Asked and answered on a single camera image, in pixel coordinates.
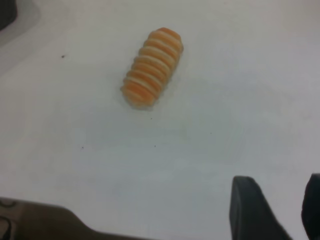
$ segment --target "black object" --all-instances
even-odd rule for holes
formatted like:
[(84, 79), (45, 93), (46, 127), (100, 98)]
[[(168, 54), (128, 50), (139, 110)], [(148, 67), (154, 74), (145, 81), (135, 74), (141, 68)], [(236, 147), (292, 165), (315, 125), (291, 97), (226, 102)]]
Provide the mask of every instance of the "black object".
[(2, 238), (0, 238), (0, 240), (10, 240), (12, 228), (11, 221), (4, 216), (0, 216), (0, 220), (5, 220), (8, 223), (8, 228), (6, 229), (4, 235), (2, 236)]
[(0, 31), (17, 18), (16, 0), (0, 0)]
[(312, 174), (305, 188), (302, 223), (310, 240), (320, 240), (320, 174)]
[(251, 177), (233, 178), (229, 218), (233, 240), (291, 240)]
[(6, 203), (3, 203), (3, 202), (0, 200), (0, 207), (6, 208), (6, 209), (13, 208), (13, 207), (15, 207), (16, 205), (17, 205), (17, 202), (16, 202), (16, 201), (12, 201), (11, 203), (6, 204)]

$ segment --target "ridged cylindrical object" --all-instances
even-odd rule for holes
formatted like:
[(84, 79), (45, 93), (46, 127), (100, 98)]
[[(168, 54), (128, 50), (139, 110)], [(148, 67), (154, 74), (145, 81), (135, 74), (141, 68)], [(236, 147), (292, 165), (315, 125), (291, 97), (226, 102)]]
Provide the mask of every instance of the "ridged cylindrical object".
[(181, 37), (168, 28), (150, 33), (121, 88), (136, 107), (152, 106), (172, 76), (184, 50)]

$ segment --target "orange and white stripe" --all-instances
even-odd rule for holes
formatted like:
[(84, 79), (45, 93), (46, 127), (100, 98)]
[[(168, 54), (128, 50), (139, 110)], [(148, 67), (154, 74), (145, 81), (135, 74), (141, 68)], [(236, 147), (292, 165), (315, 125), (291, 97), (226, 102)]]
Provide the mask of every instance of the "orange and white stripe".
[(184, 50), (181, 37), (165, 27), (150, 33), (121, 88), (136, 107), (152, 106), (175, 71)]

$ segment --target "white surface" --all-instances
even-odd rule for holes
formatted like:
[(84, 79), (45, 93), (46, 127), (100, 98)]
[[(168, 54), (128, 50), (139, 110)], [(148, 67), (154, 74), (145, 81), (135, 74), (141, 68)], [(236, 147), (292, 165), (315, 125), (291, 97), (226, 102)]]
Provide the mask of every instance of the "white surface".
[[(318, 0), (18, 5), (0, 32), (2, 197), (64, 206), (104, 232), (231, 239), (232, 178), (249, 175), (307, 239), (304, 189), (320, 172)], [(160, 27), (185, 51), (153, 110), (134, 110), (119, 88)]]

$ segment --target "gray plastic object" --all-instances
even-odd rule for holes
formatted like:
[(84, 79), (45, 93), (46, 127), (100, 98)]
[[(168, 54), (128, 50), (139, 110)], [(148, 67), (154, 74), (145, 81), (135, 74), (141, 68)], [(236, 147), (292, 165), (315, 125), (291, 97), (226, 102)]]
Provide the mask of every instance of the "gray plastic object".
[(230, 225), (233, 240), (291, 240), (251, 177), (233, 178)]

